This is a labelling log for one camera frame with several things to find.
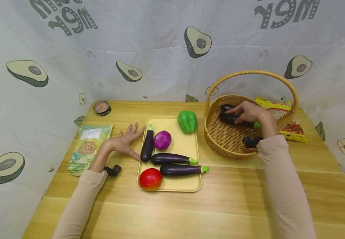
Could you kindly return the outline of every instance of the woven basket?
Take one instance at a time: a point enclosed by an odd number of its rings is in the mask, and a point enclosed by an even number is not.
[[[204,118],[204,136],[208,146],[220,156],[228,159],[243,159],[256,154],[257,149],[245,148],[242,139],[245,136],[255,138],[260,135],[260,129],[246,128],[238,125],[226,124],[219,119],[220,106],[223,104],[232,104],[237,106],[243,101],[248,101],[260,106],[256,101],[240,95],[224,95],[215,99],[210,105],[210,96],[214,89],[223,81],[231,77],[246,74],[260,74],[276,78],[283,82],[293,95],[293,104],[290,111],[277,119],[279,128],[286,126],[292,119],[299,107],[299,97],[293,85],[285,78],[268,71],[248,70],[239,71],[226,75],[217,80],[210,89],[206,100],[205,118]]]

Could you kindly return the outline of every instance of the beige sleeve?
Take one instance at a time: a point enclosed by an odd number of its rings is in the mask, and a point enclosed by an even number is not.
[[[79,183],[55,228],[52,239],[81,237],[94,199],[104,184],[106,177],[106,171],[97,173],[85,169],[82,172]]]
[[[283,239],[314,239],[311,211],[288,148],[282,135],[263,139],[257,145],[276,222]]]

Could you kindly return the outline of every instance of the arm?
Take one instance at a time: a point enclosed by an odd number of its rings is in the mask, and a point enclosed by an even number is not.
[[[257,145],[258,156],[263,161],[281,236],[284,239],[316,238],[303,186],[288,153],[288,144],[284,136],[279,135],[276,120],[265,111],[257,121],[263,137]]]
[[[118,138],[108,139],[101,144],[89,168],[82,173],[79,183],[56,226],[52,239],[81,237],[94,199],[107,177],[107,172],[103,169],[110,153],[117,151],[129,154],[139,160],[139,155],[130,149],[130,144],[143,134],[146,127],[144,126],[136,133],[137,127],[138,123],[134,127],[129,125],[125,135],[122,136],[122,131],[120,131]]]
[[[99,190],[105,182],[103,171],[112,151],[99,149],[97,155],[80,176],[79,183],[65,207],[52,238],[80,238]]]

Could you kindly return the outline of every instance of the wooden table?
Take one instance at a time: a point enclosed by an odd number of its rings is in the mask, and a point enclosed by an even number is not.
[[[112,112],[96,116],[89,109],[83,125],[112,124],[112,136],[130,123],[141,126],[150,116],[176,116],[191,110],[198,117],[200,162],[211,170],[196,193],[144,192],[136,184],[138,161],[113,153],[109,166],[119,164],[118,178],[107,178],[99,192],[82,238],[213,239],[280,238],[257,156],[233,161],[208,148],[203,135],[204,103],[110,101]],[[306,114],[299,110],[308,144],[288,141],[304,186],[318,238],[345,238],[345,175]],[[77,177],[67,173],[77,136],[69,147],[23,238],[50,238],[70,199]],[[134,144],[141,151],[142,140]]]

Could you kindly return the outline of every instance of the yellow package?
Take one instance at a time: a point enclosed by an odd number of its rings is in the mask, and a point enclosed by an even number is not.
[[[80,176],[84,169],[89,168],[100,145],[110,139],[113,126],[102,127],[82,126],[79,130],[79,140],[72,158],[70,158],[68,172],[73,176]]]
[[[285,115],[285,113],[291,109],[291,101],[280,103],[265,100],[263,98],[256,98],[255,100],[264,109],[268,110],[276,119]],[[295,119],[292,119],[292,121],[289,124],[287,124],[283,129],[281,129],[279,133],[289,140],[308,142],[303,129]]]

